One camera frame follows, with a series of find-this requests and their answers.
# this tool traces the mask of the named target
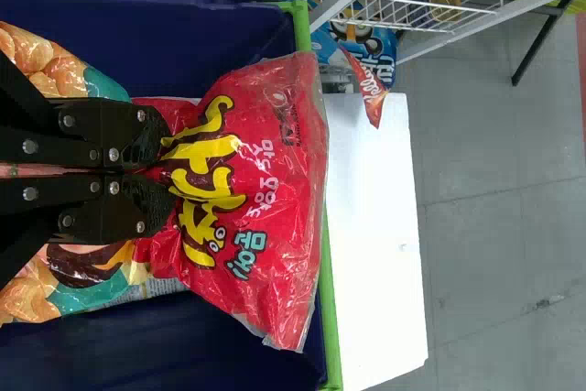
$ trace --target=snack package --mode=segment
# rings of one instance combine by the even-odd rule
[[[173,137],[149,175],[179,196],[176,215],[135,259],[178,277],[264,343],[300,352],[320,266],[327,128],[315,56],[299,52],[220,78],[193,111],[144,100]]]
[[[308,0],[309,8],[319,3]],[[353,13],[366,19],[364,6],[354,1],[340,13],[340,21],[326,22],[311,34],[311,45],[320,65],[353,71],[358,77],[369,121],[378,127],[386,93],[395,83],[396,38],[387,28],[343,23]]]
[[[47,98],[102,96],[128,102],[118,83],[55,42],[0,22],[0,50]],[[83,172],[45,165],[0,163],[0,179]],[[131,290],[150,298],[177,291],[172,280],[153,280],[147,266],[133,260],[131,241],[101,246],[45,244],[0,291],[0,325],[14,320],[42,322],[103,307]]]
[[[100,96],[130,103],[126,90],[54,41],[0,21],[0,50],[47,98]]]
[[[88,65],[55,43],[5,28],[2,51],[45,96],[116,91],[110,98],[127,99],[107,77],[88,81]],[[53,64],[60,68],[48,68]],[[42,81],[32,78],[38,73]],[[142,172],[178,195],[176,211],[149,239],[45,244],[0,291],[0,325],[42,322],[184,285],[265,343],[301,351],[320,266],[327,161],[320,99],[318,63],[308,52],[227,74],[199,104],[133,100],[155,106],[173,134],[162,140],[161,163]],[[0,164],[3,179],[66,171]]]

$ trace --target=green edge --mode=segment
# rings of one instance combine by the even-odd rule
[[[293,16],[295,42],[297,50],[311,50],[311,33],[309,32],[309,10],[305,0],[276,2],[281,10]],[[331,272],[330,232],[328,215],[325,205],[321,233],[321,264],[320,264],[320,304],[323,326],[323,339],[326,349],[328,381],[320,389],[342,391],[342,361],[340,358],[340,342],[338,341],[338,319],[336,317],[336,300],[333,295],[333,276]]]
[[[275,2],[279,8],[293,16],[295,28],[295,46],[297,50],[311,50],[311,33],[309,32],[309,10],[306,0]]]
[[[336,316],[336,299],[333,296],[333,274],[331,272],[330,231],[328,213],[325,204],[321,230],[321,265],[320,265],[320,302],[323,339],[326,345],[326,365],[328,381],[321,386],[323,390],[342,391],[342,360],[340,342],[338,341],[338,318]]]

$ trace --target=metal bolt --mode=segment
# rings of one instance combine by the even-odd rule
[[[110,151],[108,151],[108,156],[112,162],[115,162],[120,157],[120,152],[118,152],[117,148],[110,148]]]
[[[73,127],[75,125],[75,118],[70,114],[63,116],[63,125],[66,127]]]
[[[70,215],[66,215],[61,219],[61,224],[66,227],[69,228],[70,226],[73,225],[73,217],[71,217]]]
[[[22,151],[27,153],[28,155],[32,155],[33,153],[38,152],[38,144],[33,141],[32,139],[25,139],[25,142],[22,143]]]
[[[22,198],[25,201],[34,201],[38,197],[38,190],[35,187],[26,187],[22,191]]]
[[[118,191],[120,191],[120,185],[118,185],[118,182],[112,182],[108,188],[110,189],[110,194],[113,196],[118,194]]]

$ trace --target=blue bin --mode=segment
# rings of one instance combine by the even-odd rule
[[[202,97],[224,73],[295,51],[274,0],[0,0],[1,20],[59,42],[130,96]],[[303,354],[262,345],[191,293],[0,330],[2,389],[315,389],[320,302]]]

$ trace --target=cartoon character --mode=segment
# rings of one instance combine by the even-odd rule
[[[315,2],[315,5],[320,2],[320,0],[313,1]],[[359,2],[354,2],[353,8],[346,8],[343,12],[340,13],[338,18],[340,20],[351,18],[353,17],[353,11],[355,13],[356,11],[361,11],[362,9],[363,6]],[[362,45],[371,55],[379,55],[383,51],[383,42],[379,38],[373,37],[373,27],[333,21],[327,22],[324,26],[336,43],[341,40],[348,43]]]
[[[344,19],[349,15],[348,12],[341,13],[341,18]],[[330,26],[330,34],[336,42],[342,40],[364,45],[371,55],[379,55],[383,51],[383,42],[373,37],[373,27],[340,22],[330,22]]]

